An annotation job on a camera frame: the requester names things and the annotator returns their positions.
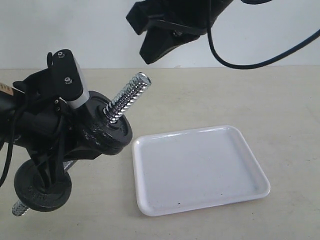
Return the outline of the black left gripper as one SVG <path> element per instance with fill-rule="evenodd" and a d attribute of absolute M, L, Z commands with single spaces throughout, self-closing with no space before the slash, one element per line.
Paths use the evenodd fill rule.
<path fill-rule="evenodd" d="M 75 113 L 85 104 L 72 109 L 55 93 L 51 67 L 15 81 L 17 104 L 26 104 L 19 118 L 20 145 L 25 146 L 35 165 L 42 190 L 65 181 L 63 163 L 80 159 L 93 160 L 101 154 L 87 146 L 78 133 Z"/>

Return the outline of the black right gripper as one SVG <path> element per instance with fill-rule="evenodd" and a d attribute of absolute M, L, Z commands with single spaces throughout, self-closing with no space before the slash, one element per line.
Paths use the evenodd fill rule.
<path fill-rule="evenodd" d="M 211 0 L 142 0 L 126 20 L 137 35 L 146 32 L 139 54 L 148 65 L 174 49 L 197 40 L 207 31 Z"/>

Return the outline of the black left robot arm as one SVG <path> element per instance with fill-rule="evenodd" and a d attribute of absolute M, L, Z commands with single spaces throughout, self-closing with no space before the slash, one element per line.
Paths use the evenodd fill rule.
<path fill-rule="evenodd" d="M 86 88 L 75 67 L 48 67 L 16 81 L 0 94 L 0 141 L 8 144 L 1 180 L 7 177 L 13 147 L 27 150 L 30 159 L 15 176 L 19 192 L 42 193 L 68 189 L 65 162 L 117 155 L 132 140 L 124 116 L 114 120 L 110 100 Z"/>

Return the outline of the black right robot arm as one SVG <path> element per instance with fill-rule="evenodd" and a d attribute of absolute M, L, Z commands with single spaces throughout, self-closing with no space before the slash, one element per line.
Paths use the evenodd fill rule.
<path fill-rule="evenodd" d="M 139 54 L 148 65 L 207 33 L 230 0 L 142 0 L 126 20 L 137 35 L 145 33 Z"/>

